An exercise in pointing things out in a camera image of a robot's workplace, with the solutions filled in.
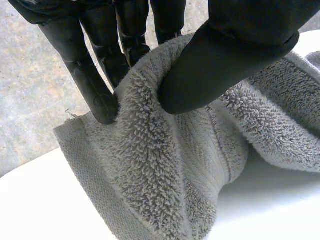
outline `towel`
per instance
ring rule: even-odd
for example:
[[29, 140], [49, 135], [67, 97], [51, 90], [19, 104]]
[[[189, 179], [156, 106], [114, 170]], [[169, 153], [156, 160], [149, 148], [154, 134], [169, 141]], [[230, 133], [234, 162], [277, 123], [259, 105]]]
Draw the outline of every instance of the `towel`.
[[250, 146], [271, 165], [320, 173], [319, 55], [292, 51], [205, 107], [170, 115], [157, 89], [192, 36], [159, 46], [130, 70], [115, 89], [114, 124], [89, 112], [54, 129], [119, 240], [204, 239], [219, 192], [240, 176]]

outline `robotic hand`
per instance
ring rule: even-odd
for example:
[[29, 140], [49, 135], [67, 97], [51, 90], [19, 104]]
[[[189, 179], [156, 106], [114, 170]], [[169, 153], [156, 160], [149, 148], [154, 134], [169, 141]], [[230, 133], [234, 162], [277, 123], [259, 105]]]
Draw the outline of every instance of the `robotic hand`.
[[[181, 35], [186, 0], [150, 0], [159, 44]], [[95, 118], [113, 122], [117, 99], [98, 74], [80, 22], [115, 88], [145, 55], [148, 0], [9, 0], [38, 24], [60, 53]], [[201, 108], [289, 53], [320, 0], [208, 0], [209, 20], [195, 33], [158, 90], [170, 114]], [[117, 25], [124, 55], [118, 45]]]
[[[150, 51], [145, 38], [149, 0], [9, 2], [29, 23], [40, 27], [61, 55], [96, 120], [111, 124], [118, 112], [118, 101], [93, 63], [81, 24], [110, 85], [116, 88], [129, 68]], [[150, 3], [158, 43], [181, 36], [186, 0], [150, 0]]]

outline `white table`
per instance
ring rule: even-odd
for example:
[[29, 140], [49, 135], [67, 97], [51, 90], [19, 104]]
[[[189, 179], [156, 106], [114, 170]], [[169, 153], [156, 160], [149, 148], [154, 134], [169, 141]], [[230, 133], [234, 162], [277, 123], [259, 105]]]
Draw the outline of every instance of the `white table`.
[[[320, 45], [320, 31], [296, 49]], [[320, 174], [259, 156], [223, 188], [209, 240], [320, 240]], [[58, 148], [0, 178], [0, 240], [114, 240]]]

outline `terry cloth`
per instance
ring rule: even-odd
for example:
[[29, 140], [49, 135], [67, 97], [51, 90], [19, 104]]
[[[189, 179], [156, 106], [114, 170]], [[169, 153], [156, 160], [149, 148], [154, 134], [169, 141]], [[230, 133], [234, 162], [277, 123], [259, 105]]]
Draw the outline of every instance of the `terry cloth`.
[[320, 172], [319, 69], [293, 51], [209, 105], [170, 115], [157, 89], [191, 38], [161, 45], [130, 70], [115, 90], [114, 124], [89, 112], [54, 130], [119, 240], [202, 240], [250, 145], [274, 166]]

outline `gray concrete floor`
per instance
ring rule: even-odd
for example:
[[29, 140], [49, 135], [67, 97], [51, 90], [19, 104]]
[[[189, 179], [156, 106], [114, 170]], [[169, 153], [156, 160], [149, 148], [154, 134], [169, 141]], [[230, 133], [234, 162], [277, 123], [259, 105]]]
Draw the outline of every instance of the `gray concrete floor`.
[[[208, 19], [207, 4], [208, 1], [187, 0], [183, 34], [195, 32]], [[0, 16], [2, 177], [58, 148], [53, 128], [73, 118], [71, 114], [83, 115], [89, 108], [60, 56], [39, 28], [27, 23], [7, 0], [0, 0]], [[301, 32], [317, 29], [320, 29], [320, 13]], [[152, 49], [157, 47], [151, 10], [146, 40]]]

